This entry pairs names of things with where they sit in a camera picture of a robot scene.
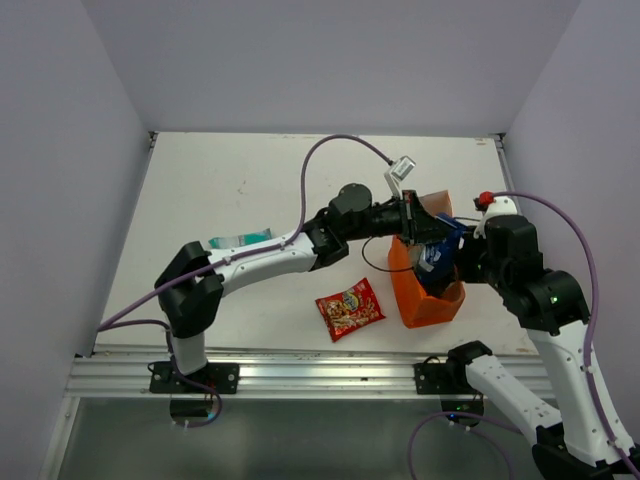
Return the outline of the brown potato chips bag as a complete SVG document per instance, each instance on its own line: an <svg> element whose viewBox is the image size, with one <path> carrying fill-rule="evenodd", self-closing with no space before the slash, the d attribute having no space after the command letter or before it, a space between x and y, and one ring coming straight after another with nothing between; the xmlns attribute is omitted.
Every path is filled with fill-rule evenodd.
<svg viewBox="0 0 640 480"><path fill-rule="evenodd" d="M422 276L421 282L425 292L429 296L442 298L446 291L456 283L457 279L457 270L453 267L449 270L425 273Z"/></svg>

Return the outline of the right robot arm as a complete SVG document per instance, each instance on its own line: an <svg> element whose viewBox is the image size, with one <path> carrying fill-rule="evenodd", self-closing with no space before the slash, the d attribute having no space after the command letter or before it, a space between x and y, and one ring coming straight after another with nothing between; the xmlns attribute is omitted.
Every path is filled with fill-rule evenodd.
<svg viewBox="0 0 640 480"><path fill-rule="evenodd" d="M621 425L610 397L591 397L595 353L585 345L591 315L570 274L547 269L537 231L517 214L486 215L464 237L456 263L463 279L490 285L534 344L555 406L507 373L480 341L449 351L451 389L488 396L531 446L546 479L615 479L639 474L639 446Z"/></svg>

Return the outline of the orange paper bag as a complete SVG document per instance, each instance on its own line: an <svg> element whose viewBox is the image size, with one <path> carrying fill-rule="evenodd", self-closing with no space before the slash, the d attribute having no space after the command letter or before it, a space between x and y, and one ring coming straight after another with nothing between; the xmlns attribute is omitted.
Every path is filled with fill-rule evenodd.
<svg viewBox="0 0 640 480"><path fill-rule="evenodd" d="M420 197L420 202L431 214L453 214L448 190L441 190ZM387 254L387 267L399 270L410 267L409 248L392 237ZM421 328L451 322L462 306L466 292L462 282L450 282L440 297L430 295L423 288L412 270L389 273L400 318L406 328Z"/></svg>

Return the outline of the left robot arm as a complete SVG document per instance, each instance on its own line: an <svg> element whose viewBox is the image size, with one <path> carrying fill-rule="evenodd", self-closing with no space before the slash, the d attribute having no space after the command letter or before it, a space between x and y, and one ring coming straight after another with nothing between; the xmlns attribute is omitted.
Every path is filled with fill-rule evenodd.
<svg viewBox="0 0 640 480"><path fill-rule="evenodd" d="M352 183L286 237L218 252L198 242L184 245L154 284L170 324L173 381L189 393L207 383L204 332L225 296L280 275L329 267L348 256L352 241L395 236L409 246L432 245L453 229L428 213L413 190L377 203L366 186Z"/></svg>

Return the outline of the red snack packet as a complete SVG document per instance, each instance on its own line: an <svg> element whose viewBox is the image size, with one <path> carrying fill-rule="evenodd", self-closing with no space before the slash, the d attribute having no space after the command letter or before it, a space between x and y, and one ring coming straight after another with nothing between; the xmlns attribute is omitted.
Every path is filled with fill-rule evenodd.
<svg viewBox="0 0 640 480"><path fill-rule="evenodd" d="M386 318L367 278L315 304L333 342Z"/></svg>

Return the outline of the teal snack packet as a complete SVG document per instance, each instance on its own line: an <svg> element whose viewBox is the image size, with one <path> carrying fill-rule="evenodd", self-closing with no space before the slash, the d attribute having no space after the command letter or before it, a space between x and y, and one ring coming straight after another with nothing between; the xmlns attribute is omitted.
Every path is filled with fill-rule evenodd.
<svg viewBox="0 0 640 480"><path fill-rule="evenodd" d="M264 230L240 234L228 237L213 237L208 240L212 249L234 249L271 240L273 238L270 228Z"/></svg>

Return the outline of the blue snack packet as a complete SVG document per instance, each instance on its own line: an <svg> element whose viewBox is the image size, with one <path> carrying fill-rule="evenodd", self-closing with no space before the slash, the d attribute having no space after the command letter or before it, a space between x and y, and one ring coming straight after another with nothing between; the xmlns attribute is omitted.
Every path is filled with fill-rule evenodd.
<svg viewBox="0 0 640 480"><path fill-rule="evenodd" d="M445 234L445 238L432 245L425 245L414 267L414 273L424 289L432 288L434 284L447 280L452 282L454 274L454 255L460 247L466 226L459 217L451 217L439 213L436 218L452 230Z"/></svg>

